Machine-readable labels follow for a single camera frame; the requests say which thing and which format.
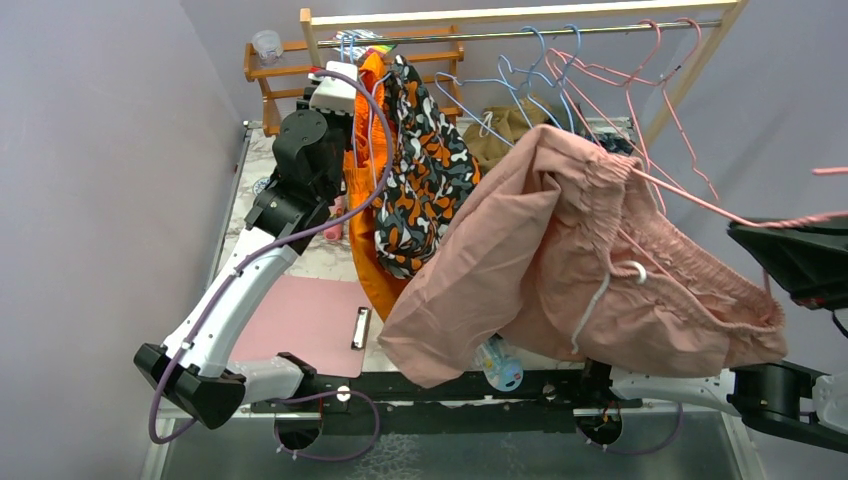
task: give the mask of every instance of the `camouflage print cloth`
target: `camouflage print cloth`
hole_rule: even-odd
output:
[[[402,56],[395,58],[385,88],[397,152],[374,203],[377,259],[391,275],[412,278],[436,253],[481,174],[456,126]]]

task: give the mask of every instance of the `clothing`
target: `clothing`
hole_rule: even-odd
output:
[[[551,106],[544,100],[539,98],[534,98],[534,100],[549,112],[551,111]],[[550,121],[548,114],[529,99],[522,98],[518,102],[533,125]],[[488,107],[483,110],[482,118],[484,120],[488,119],[487,123],[489,127],[512,143],[517,142],[532,128],[532,125],[527,125],[527,120],[521,114],[518,105]],[[503,140],[492,135],[491,132],[479,123],[470,125],[465,130],[463,138],[468,143],[468,149],[471,150],[471,153],[480,163],[480,170],[484,175],[489,173],[509,153],[510,148],[512,148],[504,143]]]
[[[370,92],[385,75],[385,67],[382,58],[370,55],[359,69],[362,75],[362,84]],[[378,85],[374,95],[380,105],[385,103],[385,89]],[[356,108],[353,119],[354,141],[356,142],[356,158],[353,152],[346,152],[344,158],[344,175],[348,190],[348,204],[350,208],[356,208],[368,199],[374,191],[374,176],[371,166],[373,164],[376,177],[382,176],[386,167],[386,134],[380,119],[374,116],[371,126],[372,158],[368,149],[368,102],[365,97],[357,95]],[[348,236],[350,237],[350,248],[353,254],[353,263],[356,266],[356,274],[359,282],[371,305],[377,311],[381,319],[389,316],[392,307],[397,301],[400,292],[403,291],[409,280],[398,279],[390,275],[377,261],[377,248],[374,242],[375,211],[366,208],[359,215],[350,219],[348,225]]]
[[[397,56],[391,71],[386,104],[399,147],[388,184],[375,202],[375,243],[389,273],[411,278],[436,253],[481,174],[415,68]]]
[[[639,170],[636,157],[535,127],[401,294],[379,337],[386,355],[424,387],[459,376],[495,332],[551,358],[671,377],[782,358],[780,305],[663,217]],[[644,266],[641,285],[627,262]]]
[[[610,153],[620,153],[621,155],[630,155],[633,153],[633,145],[618,133],[602,132],[595,133],[594,136],[591,133],[586,133],[583,135],[583,138],[593,143],[595,143],[595,139],[597,138],[597,143],[600,143],[604,147],[604,150]]]

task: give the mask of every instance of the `gray wall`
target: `gray wall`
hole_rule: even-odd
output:
[[[544,4],[570,4],[570,3],[600,3],[600,0],[583,1],[546,1],[538,0],[487,0],[479,2],[475,0],[430,0],[426,4],[418,0],[396,0],[391,7],[386,7],[385,2],[379,0],[362,0],[351,2],[347,0],[314,0],[302,2],[281,2],[279,0],[244,0],[233,2],[230,0],[181,0],[192,24],[197,30],[200,41],[210,52],[212,62],[218,70],[218,74],[230,94],[241,118],[246,120],[260,119],[262,116],[262,101],[259,86],[256,83],[248,83],[244,78],[242,64],[244,59],[244,45],[249,42],[254,33],[263,29],[276,30],[283,41],[302,40],[303,33],[298,22],[298,9],[302,6],[310,6],[313,15],[346,15],[346,14],[368,14],[391,12],[415,12],[420,10],[453,10],[462,8],[479,7],[505,7],[505,6],[533,6]],[[657,21],[671,21],[676,16],[656,17]],[[605,26],[635,23],[641,17],[620,17],[605,20],[587,20],[581,26]],[[565,22],[536,22],[533,26],[539,29],[555,29]],[[462,28],[467,32],[492,32],[492,31],[518,31],[524,24],[495,24],[495,25],[469,25]],[[322,38],[329,38],[333,32],[322,32]],[[671,55],[677,48],[682,32],[668,32],[663,35],[662,49],[654,56],[649,66],[644,70],[646,78],[657,78],[668,66]],[[551,40],[549,46],[574,52],[576,43],[573,38],[560,37]],[[650,52],[655,44],[655,37],[651,33],[624,35],[595,35],[585,37],[581,58],[591,62],[606,65],[615,65],[624,71],[635,68],[641,60]],[[417,53],[422,51],[439,50],[438,45],[403,45],[397,48],[398,53]],[[466,42],[465,61],[460,64],[459,77],[468,78],[491,78],[497,75],[496,62],[498,54],[507,55],[515,66],[527,68],[539,55],[539,44],[535,39],[510,39],[510,40],[487,40],[483,42]],[[325,58],[333,59],[338,54],[327,51]],[[303,52],[290,52],[285,55],[286,65],[308,64],[309,58]],[[440,68],[447,68],[446,62],[435,63]],[[425,73],[436,71],[434,67],[423,67]],[[544,63],[542,71],[547,73]],[[514,85],[521,81],[518,77],[510,77]],[[622,91],[608,87],[597,81],[586,80],[580,75],[572,77],[581,88],[585,88],[590,97],[595,99],[599,106],[610,115],[622,115],[627,112]],[[305,78],[288,77],[285,80],[272,82],[278,88],[295,88],[306,85]],[[538,94],[548,100],[559,102],[550,88],[536,89]],[[640,111],[649,91],[635,87],[633,90],[634,104]],[[487,105],[502,105],[511,101],[506,89],[499,85],[480,86],[463,89],[465,105],[479,113]],[[280,101],[280,108],[291,109],[292,103]]]
[[[0,6],[0,477],[138,478],[242,127],[176,0]]]
[[[809,173],[848,165],[848,66],[839,60],[845,18],[842,0],[754,0],[692,89],[681,120],[726,209],[781,218],[848,209],[848,178]],[[686,174],[690,160],[673,129],[652,152],[690,191],[708,198],[703,183]],[[666,199],[672,220],[695,241],[761,282],[758,265],[725,235],[724,219]],[[798,308],[779,287],[774,291],[786,307],[788,360],[848,370],[848,340],[829,315]],[[755,440],[770,479],[845,477],[844,454],[759,434]]]

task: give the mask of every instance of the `bottle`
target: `bottle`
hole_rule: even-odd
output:
[[[339,218],[344,214],[344,196],[339,195],[332,207],[330,207],[330,220]],[[344,229],[341,224],[332,226],[324,230],[324,238],[331,242],[338,242],[342,239]]]
[[[506,342],[492,337],[477,347],[474,363],[483,370],[489,385],[501,392],[511,392],[521,385],[524,369],[521,360],[506,353]]]
[[[273,30],[262,30],[253,36],[253,49],[259,56],[259,65],[270,67],[283,57],[283,44],[280,35]]]

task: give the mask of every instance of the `clothes hanger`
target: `clothes hanger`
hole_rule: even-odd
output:
[[[548,66],[549,66],[549,68],[551,68],[552,72],[559,73],[559,69],[558,69],[558,67],[556,67],[556,65],[549,62]],[[636,78],[633,75],[628,76],[628,78],[631,78],[631,77],[633,79]],[[612,121],[603,113],[602,110],[600,110],[596,105],[591,103],[591,100],[588,98],[588,96],[586,96],[585,93],[583,93],[576,85],[574,85],[573,82],[571,82],[570,79],[566,79],[566,80],[568,81],[569,85],[571,85],[571,87],[575,89],[575,91],[580,93],[581,96],[587,102],[589,102],[589,104],[592,106],[592,108],[594,108],[599,114],[601,114],[603,116],[603,118],[607,122],[610,123],[610,125],[612,125],[617,131],[619,131],[619,133],[623,133],[623,132],[620,131],[620,129],[618,129],[618,127],[616,127],[612,123]],[[571,99],[570,95],[568,95],[567,92],[566,92],[566,98],[569,100],[569,102],[571,102],[572,105],[574,105],[574,101]],[[575,108],[575,111],[577,111],[578,116],[585,123],[586,119],[583,116],[583,114],[580,113],[579,110],[576,110],[576,108]],[[633,146],[634,146],[634,149],[639,151],[638,147],[636,147],[635,145],[633,145]],[[801,226],[804,226],[804,225],[809,225],[811,223],[825,222],[825,221],[828,221],[828,220],[831,220],[831,219],[834,219],[834,218],[848,217],[848,211],[839,211],[839,212],[827,212],[827,213],[808,215],[808,216],[804,216],[804,217],[798,217],[798,218],[787,219],[787,220],[779,220],[779,221],[771,221],[771,222],[759,222],[759,223],[758,222],[752,222],[750,220],[746,220],[746,219],[744,219],[744,218],[742,218],[742,217],[740,217],[740,216],[738,216],[738,215],[736,215],[732,212],[724,210],[724,209],[722,209],[722,208],[720,208],[716,205],[713,205],[713,204],[711,204],[711,203],[709,203],[705,200],[702,200],[702,199],[692,195],[691,193],[687,192],[683,187],[680,187],[679,185],[670,185],[670,184],[654,177],[653,175],[651,175],[647,171],[634,169],[633,173],[635,175],[645,179],[647,182],[654,185],[655,187],[663,188],[663,189],[665,189],[665,190],[667,190],[671,193],[674,193],[674,194],[676,194],[680,197],[683,197],[686,200],[691,201],[692,203],[695,203],[699,207],[702,207],[702,208],[709,210],[713,213],[717,213],[717,214],[727,218],[728,220],[734,221],[736,223],[739,223],[739,224],[747,226],[747,227],[797,228],[797,227],[801,227]],[[848,167],[819,168],[819,169],[814,169],[813,173],[816,174],[816,175],[848,174]]]
[[[583,40],[582,40],[581,35],[580,35],[580,29],[579,29],[579,28],[577,28],[577,26],[572,25],[572,24],[566,25],[566,27],[571,28],[571,29],[574,31],[574,34],[577,36],[577,52],[575,53],[575,56],[578,56],[578,55],[580,55],[580,51],[581,51],[581,50],[582,50],[582,48],[583,48]],[[541,51],[541,55],[539,56],[539,59],[538,59],[538,60],[536,60],[536,62],[535,62],[535,63],[534,63],[534,64],[530,67],[530,69],[529,69],[529,70],[523,70],[523,69],[520,69],[520,68],[516,68],[516,69],[514,69],[516,72],[519,72],[519,73],[525,73],[525,74],[527,74],[527,78],[525,79],[525,81],[524,81],[524,82],[522,82],[522,83],[521,83],[521,85],[519,85],[519,86],[518,86],[518,88],[519,88],[519,89],[521,89],[524,85],[527,85],[527,86],[528,86],[528,90],[529,90],[530,88],[532,88],[532,83],[531,83],[531,78],[532,78],[532,77],[531,77],[531,76],[532,76],[532,75],[537,75],[537,76],[541,77],[541,79],[542,79],[542,80],[544,80],[544,81],[545,81],[545,83],[546,83],[549,87],[557,88],[558,90],[560,90],[560,91],[558,92],[558,93],[559,93],[559,99],[560,99],[560,101],[562,102],[562,106],[563,106],[563,107],[565,107],[565,113],[568,115],[568,123],[569,123],[569,126],[571,127],[571,132],[574,132],[574,131],[575,131],[575,128],[574,128],[574,116],[571,114],[571,107],[569,106],[568,102],[566,101],[566,99],[565,99],[565,97],[563,96],[562,91],[561,91],[561,90],[562,90],[562,80],[563,80],[563,78],[565,77],[565,72],[568,70],[568,67],[570,67],[570,66],[571,66],[571,64],[570,64],[570,63],[566,63],[566,66],[565,66],[565,68],[563,69],[563,73],[562,73],[562,75],[560,76],[560,78],[558,78],[558,79],[556,79],[556,80],[554,80],[554,81],[551,81],[551,79],[549,79],[549,78],[547,77],[547,75],[545,75],[544,73],[542,73],[542,72],[537,72],[537,71],[536,71],[536,68],[537,68],[537,67],[538,67],[538,65],[542,62],[542,60],[544,60],[544,59],[545,59],[545,54],[546,54],[546,52],[547,52],[547,48],[546,48],[546,45],[545,45],[545,38],[542,36],[542,34],[541,34],[541,33],[539,33],[539,30],[537,30],[535,27],[529,27],[529,26],[528,26],[528,27],[524,27],[524,28],[522,28],[522,29],[521,29],[521,31],[523,31],[523,32],[531,31],[531,32],[535,33],[535,34],[536,34],[536,36],[537,36],[537,38],[539,39],[539,44],[540,44],[540,45],[541,45],[541,47],[542,47],[542,51]],[[548,116],[549,116],[549,117],[550,117],[550,118],[554,121],[554,123],[556,124],[556,126],[557,126],[559,129],[562,129],[562,125],[560,125],[559,121],[557,121],[557,119],[556,119],[556,118],[554,118],[554,117],[553,117],[552,115],[550,115],[550,114],[548,114]]]
[[[572,27],[572,28],[575,30],[575,32],[577,33],[577,35],[578,35],[578,50],[579,50],[579,48],[580,48],[580,40],[579,40],[579,35],[580,35],[580,33],[579,33],[579,30],[577,29],[577,27],[575,27],[575,26],[573,26],[573,25],[570,25],[570,27]],[[540,42],[541,42],[541,45],[542,45],[542,46],[543,46],[543,48],[544,48],[544,38],[542,37],[541,33],[539,33],[539,31],[538,31],[537,29],[535,29],[534,27],[529,27],[529,26],[528,26],[528,27],[524,27],[524,28],[522,29],[522,31],[533,31],[534,33],[536,33],[537,37],[539,38],[539,40],[540,40]],[[528,80],[526,80],[526,79],[525,79],[525,82],[522,82],[522,84],[521,84],[518,88],[517,88],[517,87],[512,86],[512,84],[511,84],[511,83],[509,83],[509,82],[506,80],[506,74],[505,74],[505,73],[504,73],[504,71],[503,71],[503,67],[501,66],[501,62],[506,62],[506,64],[507,64],[507,68],[509,69],[509,72],[510,72],[510,73],[514,73],[514,72],[525,73],[525,74],[527,74],[527,76],[528,76],[528,77],[530,77],[530,75],[538,75],[538,76],[542,77],[543,79],[545,79],[545,81],[548,83],[548,85],[550,85],[550,86],[554,87],[554,86],[556,86],[556,83],[551,82],[551,81],[550,81],[550,80],[549,80],[549,79],[545,76],[545,74],[543,74],[543,73],[541,73],[541,72],[536,72],[536,71],[535,71],[535,68],[538,66],[538,64],[539,64],[539,63],[541,63],[541,61],[542,61],[542,59],[543,59],[543,58],[544,58],[544,49],[543,49],[543,51],[542,51],[542,56],[540,56],[540,58],[539,58],[538,60],[536,60],[536,62],[535,62],[535,63],[531,66],[530,70],[522,70],[522,69],[516,69],[516,68],[514,68],[514,67],[512,66],[512,64],[511,64],[511,62],[509,61],[509,58],[507,58],[506,56],[504,56],[504,55],[499,55],[499,56],[498,56],[497,68],[498,68],[498,73],[499,73],[499,74],[500,74],[500,76],[501,76],[501,78],[500,78],[500,79],[497,79],[497,78],[490,78],[490,79],[470,79],[470,80],[464,80],[464,81],[463,81],[463,80],[459,80],[458,78],[456,78],[456,76],[451,75],[451,74],[449,74],[449,73],[446,73],[446,72],[436,72],[436,74],[434,75],[434,83],[436,84],[436,88],[438,88],[438,89],[439,89],[439,91],[441,91],[441,92],[442,92],[442,93],[443,93],[443,94],[444,94],[444,95],[445,95],[445,96],[446,96],[449,100],[451,100],[454,104],[456,104],[459,108],[461,108],[463,112],[465,112],[465,113],[466,113],[469,117],[471,117],[471,119],[473,119],[474,121],[476,121],[477,123],[479,123],[479,124],[480,124],[480,126],[481,126],[483,129],[485,129],[485,130],[486,130],[486,132],[488,132],[487,134],[491,133],[491,134],[495,135],[495,137],[497,137],[499,140],[501,140],[501,141],[502,141],[502,142],[504,142],[505,144],[507,144],[507,145],[509,145],[510,147],[512,147],[512,146],[514,146],[514,144],[513,144],[512,142],[510,142],[509,140],[505,139],[504,137],[502,137],[501,135],[499,135],[497,132],[495,132],[495,131],[491,128],[491,118],[488,118],[488,119],[487,119],[488,121],[484,121],[484,120],[479,119],[479,118],[478,118],[476,115],[474,115],[474,114],[473,114],[470,110],[468,110],[468,109],[467,109],[464,105],[462,105],[462,103],[461,103],[461,102],[457,101],[457,99],[456,99],[456,98],[454,98],[454,97],[453,97],[453,95],[451,95],[450,93],[448,93],[448,92],[447,92],[447,90],[445,90],[445,88],[443,88],[443,87],[442,87],[442,85],[439,83],[439,78],[449,78],[449,79],[451,79],[451,80],[452,80],[452,81],[453,81],[453,82],[454,82],[457,86],[459,86],[459,87],[462,87],[462,86],[463,86],[463,85],[465,85],[466,83],[471,83],[471,84],[475,84],[475,83],[478,83],[478,84],[479,84],[479,83],[497,83],[497,84],[499,84],[499,85],[503,85],[504,87],[506,87],[507,91],[509,92],[510,96],[513,98],[513,100],[515,101],[515,103],[518,105],[518,108],[520,109],[521,114],[522,114],[522,116],[524,117],[525,122],[527,122],[527,124],[528,124],[530,127],[532,127],[533,125],[532,125],[532,123],[530,122],[530,119],[527,117],[527,114],[524,112],[524,108],[521,106],[521,103],[519,102],[519,100],[518,100],[517,96],[515,95],[515,93],[516,93],[516,92],[518,92],[518,91],[520,90],[520,88],[521,88],[521,87],[525,84],[525,82],[526,82],[526,83],[529,83],[529,82],[528,82]],[[561,125],[559,125],[559,122],[556,120],[556,118],[555,118],[555,117],[554,117],[554,116],[553,116],[553,115],[552,115],[552,114],[551,114],[551,113],[550,113],[550,112],[549,112],[549,111],[548,111],[545,107],[543,107],[542,105],[540,105],[540,104],[539,104],[539,103],[538,103],[535,99],[533,99],[533,98],[532,98],[532,96],[530,96],[530,95],[528,95],[528,99],[529,99],[531,102],[533,102],[533,104],[535,104],[537,107],[539,107],[540,109],[542,109],[542,111],[544,111],[544,112],[548,115],[548,117],[550,117],[551,119],[553,119],[553,121],[557,124],[557,126],[558,126],[559,128],[562,128],[562,126],[561,126]],[[565,101],[565,99],[563,98],[562,94],[560,94],[560,99],[563,101],[563,105],[565,106],[566,111],[568,112],[569,119],[571,120],[572,129],[573,129],[573,124],[574,124],[574,122],[573,122],[573,119],[572,119],[572,117],[571,117],[571,111],[570,111],[570,109],[568,108],[568,104],[566,103],[566,101]]]
[[[468,84],[468,83],[470,83],[470,84],[497,83],[499,85],[503,85],[504,87],[506,87],[510,91],[515,90],[515,87],[510,85],[508,82],[506,82],[502,79],[497,79],[497,78],[460,80],[460,79],[456,78],[454,75],[451,75],[451,74],[445,73],[445,72],[436,72],[435,75],[433,75],[433,83],[436,84],[436,88],[438,88],[439,91],[441,91],[450,101],[452,101],[454,104],[456,104],[456,106],[461,108],[462,111],[465,112],[465,114],[467,114],[469,117],[471,117],[471,119],[474,120],[475,122],[479,123],[482,128],[485,128],[486,131],[488,131],[489,133],[491,133],[492,135],[497,137],[500,141],[504,142],[505,144],[509,145],[510,147],[515,146],[512,142],[510,142],[509,140],[502,137],[498,132],[494,131],[489,125],[486,125],[486,122],[477,118],[477,116],[474,115],[474,113],[472,113],[470,110],[468,110],[468,108],[466,108],[465,105],[462,104],[462,102],[460,102],[459,100],[454,98],[453,95],[448,93],[448,91],[444,87],[442,87],[442,85],[439,83],[439,78],[448,78],[448,79],[452,80],[458,87],[462,87],[463,85]]]
[[[386,81],[389,77],[392,76],[392,73],[389,72],[383,76],[383,78],[377,80],[374,83],[374,86],[371,88],[371,96],[376,98],[377,95],[377,87],[380,86],[383,82]],[[377,188],[377,166],[374,164],[374,141],[371,138],[371,128],[374,126],[374,117],[376,117],[376,112],[371,108],[371,104],[368,104],[368,155],[370,155],[371,159],[371,178],[374,180],[374,188]],[[391,132],[383,132],[383,135],[386,136],[386,142],[391,139]],[[394,159],[388,158],[387,162],[391,163]]]
[[[526,71],[526,70],[520,70],[520,69],[517,69],[517,68],[513,68],[512,63],[509,61],[509,58],[507,58],[507,57],[506,57],[506,56],[504,56],[504,55],[498,55],[498,63],[497,63],[498,73],[500,74],[501,79],[503,79],[504,81],[506,81],[506,74],[505,74],[505,73],[504,73],[504,71],[503,71],[502,63],[506,63],[506,65],[507,65],[507,69],[509,69],[509,73],[516,73],[516,72],[522,72],[522,73],[523,73],[523,72],[525,72],[525,71]],[[531,67],[531,70],[529,70],[529,72],[530,72],[530,73],[528,73],[528,74],[527,74],[527,76],[528,76],[528,77],[530,77],[530,75],[531,75],[531,74],[533,74],[533,73],[538,73],[539,75],[542,75],[542,76],[544,77],[544,75],[543,75],[542,73],[534,72],[534,71],[533,71],[533,69],[535,69],[535,68],[536,68],[536,66],[535,66],[535,65],[534,65],[533,67]],[[548,116],[548,118],[550,118],[551,120],[553,120],[553,122],[556,124],[557,128],[562,129],[562,125],[560,125],[560,124],[559,124],[559,122],[557,121],[556,117],[554,117],[554,115],[553,115],[551,112],[549,112],[547,108],[545,108],[544,106],[542,106],[539,102],[537,102],[537,101],[536,101],[536,99],[534,99],[534,98],[533,98],[533,96],[532,96],[532,95],[530,95],[530,89],[532,88],[532,84],[531,84],[529,81],[525,80],[524,82],[522,82],[522,83],[521,83],[521,84],[520,84],[520,85],[519,85],[519,86],[515,89],[515,91],[516,91],[516,92],[520,91],[524,85],[528,85],[528,89],[527,89],[527,96],[526,96],[527,100],[529,100],[530,102],[532,102],[532,103],[533,103],[533,105],[536,105],[537,107],[539,107],[539,109],[540,109],[540,110],[542,110],[543,112],[545,112],[545,114]],[[533,125],[533,123],[530,121],[530,118],[528,118],[528,117],[527,117],[527,113],[525,113],[525,112],[524,112],[524,107],[523,107],[523,106],[521,106],[521,102],[518,100],[518,97],[516,96],[515,92],[513,92],[512,90],[510,90],[510,91],[509,91],[509,94],[510,94],[510,96],[512,97],[512,99],[515,101],[516,105],[518,105],[518,108],[521,110],[521,115],[523,115],[523,116],[524,116],[524,121],[525,121],[525,122],[527,122],[527,126],[528,126],[529,128],[533,128],[533,127],[534,127],[534,125]]]
[[[604,65],[599,65],[599,64],[594,64],[594,63],[587,65],[580,60],[577,61],[578,65],[577,65],[576,68],[578,68],[579,70],[583,71],[584,73],[586,73],[587,75],[589,75],[593,78],[596,78],[598,80],[601,80],[601,81],[603,81],[605,83],[609,83],[609,84],[613,84],[613,82],[607,80],[604,77],[601,77],[601,76],[598,76],[598,75],[596,75],[592,72],[589,72],[588,70],[601,70],[603,72],[606,72],[606,73],[609,73],[609,74],[612,74],[612,75],[623,77],[623,78],[626,79],[625,82],[627,82],[629,80],[631,82],[641,83],[643,85],[648,85],[648,86],[652,86],[652,87],[659,87],[661,92],[662,92],[663,100],[665,102],[666,108],[668,108],[669,113],[671,114],[671,117],[674,120],[674,124],[677,127],[677,131],[678,131],[678,133],[680,133],[681,137],[683,138],[683,142],[685,143],[686,148],[689,151],[689,155],[692,159],[692,171],[694,171],[698,176],[700,176],[704,180],[704,182],[709,187],[710,192],[712,193],[713,197],[716,199],[716,202],[719,202],[720,198],[719,198],[718,192],[716,192],[716,190],[713,187],[713,184],[710,181],[709,177],[707,177],[706,174],[704,174],[701,170],[698,169],[698,166],[697,166],[698,157],[695,153],[695,149],[692,148],[692,144],[689,141],[689,137],[686,134],[686,131],[683,128],[682,123],[680,122],[680,118],[677,116],[677,112],[676,112],[674,106],[671,104],[671,100],[668,98],[668,83],[669,83],[669,81],[677,74],[678,71],[680,71],[683,68],[683,66],[695,54],[695,52],[698,50],[698,47],[701,45],[701,40],[702,40],[701,27],[700,27],[700,25],[698,25],[698,22],[692,20],[691,18],[678,18],[675,21],[676,22],[687,22],[687,23],[689,23],[692,26],[692,28],[695,29],[695,32],[697,34],[697,39],[695,41],[695,45],[686,54],[686,56],[683,58],[683,60],[674,69],[672,69],[672,71],[670,73],[668,73],[667,75],[660,76],[660,80],[657,81],[657,82],[651,82],[651,81],[648,81],[648,80],[645,80],[645,79],[642,79],[642,78],[639,78],[639,77],[633,77],[631,75],[628,75],[626,73],[622,73],[618,70],[606,67]],[[574,57],[567,52],[560,52],[560,54],[563,56],[563,58],[569,58],[570,61],[574,60]],[[641,128],[639,128],[637,130],[637,134],[640,135],[640,143],[642,143],[644,145],[644,142],[641,139]]]
[[[642,158],[644,158],[644,159],[645,159],[645,163],[646,163],[646,170],[647,170],[648,172],[650,172],[651,167],[654,167],[654,168],[656,168],[656,169],[657,169],[657,170],[658,170],[658,171],[659,171],[659,172],[660,172],[663,176],[665,176],[666,178],[668,178],[668,179],[669,179],[669,181],[671,181],[674,185],[676,185],[677,187],[679,187],[681,190],[684,190],[684,189],[683,189],[683,187],[682,187],[679,183],[677,183],[677,181],[676,181],[674,178],[672,178],[672,177],[671,177],[668,173],[666,173],[666,172],[665,172],[662,168],[660,168],[658,165],[656,165],[656,164],[655,164],[655,163],[651,160],[650,156],[648,155],[648,153],[647,153],[647,151],[646,151],[645,149],[642,149],[642,148],[640,148],[639,146],[637,146],[637,145],[636,145],[636,144],[635,144],[635,143],[634,143],[634,142],[630,139],[629,135],[627,135],[626,133],[624,133],[624,132],[623,132],[623,131],[622,131],[622,130],[621,130],[621,129],[617,126],[617,125],[615,125],[615,123],[614,123],[612,120],[610,120],[610,118],[609,118],[609,117],[608,117],[608,116],[607,116],[607,115],[606,115],[606,114],[605,114],[605,113],[604,113],[604,112],[603,112],[600,108],[598,108],[598,106],[597,106],[597,105],[595,105],[595,103],[594,103],[594,102],[592,102],[592,101],[591,101],[591,99],[589,99],[589,97],[588,97],[588,96],[587,96],[587,95],[586,95],[586,94],[585,94],[585,93],[584,93],[584,92],[583,92],[583,91],[582,91],[582,90],[581,90],[581,89],[580,89],[580,88],[579,88],[579,87],[578,87],[578,86],[577,86],[577,85],[576,85],[576,84],[575,84],[575,83],[574,83],[574,82],[573,82],[570,78],[565,77],[565,73],[564,73],[564,72],[562,72],[562,71],[560,71],[559,67],[557,67],[557,66],[556,66],[556,64],[555,64],[555,63],[553,63],[553,62],[550,60],[549,56],[547,55],[548,53],[553,53],[556,57],[558,57],[558,58],[560,58],[561,60],[563,60],[564,62],[566,62],[566,65],[567,65],[567,66],[571,66],[572,64],[574,64],[574,63],[575,63],[575,60],[576,60],[576,61],[578,62],[578,64],[576,65],[576,68],[577,68],[578,70],[583,71],[584,73],[587,73],[588,75],[592,76],[593,78],[597,78],[598,80],[601,80],[602,82],[607,83],[607,84],[612,85],[612,86],[615,86],[615,87],[627,87],[627,85],[629,85],[629,84],[633,81],[633,79],[637,78],[637,76],[638,76],[639,72],[641,72],[641,71],[642,71],[642,69],[643,69],[643,68],[645,68],[645,65],[646,65],[646,64],[647,64],[647,63],[651,60],[651,58],[653,58],[653,56],[657,53],[657,51],[659,50],[659,48],[660,48],[660,46],[661,46],[661,44],[662,44],[662,32],[660,31],[660,28],[659,28],[659,26],[656,24],[656,22],[654,22],[654,21],[652,21],[652,20],[642,20],[642,21],[640,21],[639,23],[640,23],[640,24],[649,24],[649,25],[651,25],[651,26],[653,27],[654,34],[656,35],[656,43],[654,44],[654,48],[651,50],[651,52],[648,54],[648,56],[647,56],[647,57],[645,57],[645,59],[642,61],[642,63],[640,63],[640,64],[639,64],[639,66],[637,66],[637,67],[636,67],[636,69],[635,69],[635,70],[634,70],[634,71],[633,71],[630,75],[627,75],[627,78],[625,78],[625,80],[624,80],[623,82],[621,82],[621,83],[617,83],[617,82],[614,82],[614,81],[609,80],[609,79],[607,79],[607,78],[601,77],[600,75],[596,75],[596,74],[593,74],[593,73],[591,73],[591,72],[585,71],[585,69],[581,68],[581,65],[583,64],[583,62],[582,62],[582,61],[577,60],[574,56],[571,56],[571,58],[566,58],[566,57],[565,57],[565,54],[564,54],[563,52],[560,52],[559,50],[557,50],[557,49],[555,49],[555,48],[549,48],[549,49],[548,49],[548,51],[546,52],[546,55],[545,55],[545,63],[547,64],[548,69],[549,69],[552,73],[554,73],[554,75],[559,75],[559,77],[558,77],[558,78],[562,78],[562,79],[564,79],[564,80],[568,83],[568,85],[570,85],[570,86],[571,86],[571,88],[572,88],[572,89],[574,89],[574,90],[575,90],[575,91],[576,91],[576,92],[577,92],[577,93],[578,93],[578,94],[579,94],[579,95],[580,95],[580,96],[584,99],[584,101],[586,101],[586,102],[589,104],[589,106],[591,106],[591,107],[592,107],[595,111],[597,111],[597,112],[601,115],[601,117],[602,117],[604,120],[606,120],[606,121],[607,121],[607,123],[609,123],[609,124],[610,124],[610,126],[612,126],[612,127],[613,127],[613,129],[614,129],[614,130],[615,130],[615,131],[616,131],[616,132],[617,132],[617,133],[618,133],[618,134],[619,134],[622,138],[624,138],[624,139],[625,139],[625,141],[627,141],[627,143],[628,143],[631,147],[633,147],[633,149],[634,149],[634,150],[635,150],[635,151],[636,151],[639,155],[641,155],[641,156],[642,156]],[[574,102],[574,100],[571,98],[571,96],[568,94],[568,91],[567,91],[567,89],[565,88],[565,85],[563,85],[563,93],[565,94],[565,96],[566,96],[566,98],[568,99],[569,103],[571,103],[571,105],[574,107],[574,110],[575,110],[575,111],[577,111],[577,114],[578,114],[578,116],[580,117],[580,119],[581,119],[581,121],[583,122],[583,124],[584,124],[584,125],[586,125],[587,130],[589,131],[589,134],[590,134],[590,136],[592,137],[592,140],[593,140],[593,141],[594,141],[594,142],[598,145],[598,148],[603,149],[603,146],[601,145],[601,142],[598,140],[597,135],[595,135],[595,133],[592,131],[592,129],[591,129],[591,128],[588,128],[588,127],[589,127],[589,123],[586,121],[586,118],[583,116],[583,114],[582,114],[582,113],[581,113],[581,112],[577,109],[577,105],[576,105],[576,103]],[[636,117],[636,115],[635,115],[635,110],[632,108],[632,102],[630,101],[630,98],[629,98],[629,92],[627,93],[627,96],[628,96],[628,106],[629,106],[630,111],[631,111],[631,119],[633,120],[634,127],[636,127],[636,131],[637,131],[637,133],[639,133],[639,136],[640,136],[640,138],[641,138],[641,133],[640,133],[640,132],[641,132],[641,128],[639,128],[639,126],[638,126],[638,118],[637,118],[637,117]],[[658,187],[658,186],[656,186],[656,185],[653,185],[653,188],[654,188],[654,192],[655,192],[655,193],[656,193],[656,195],[657,195],[657,201],[660,203],[660,207],[661,207],[661,209],[662,209],[662,211],[663,211],[663,214],[666,214],[666,213],[667,213],[667,209],[666,209],[666,205],[665,205],[665,200],[664,200],[664,199],[663,199],[663,197],[662,197],[662,194],[661,194],[661,192],[660,192],[660,190],[659,190],[659,187]]]

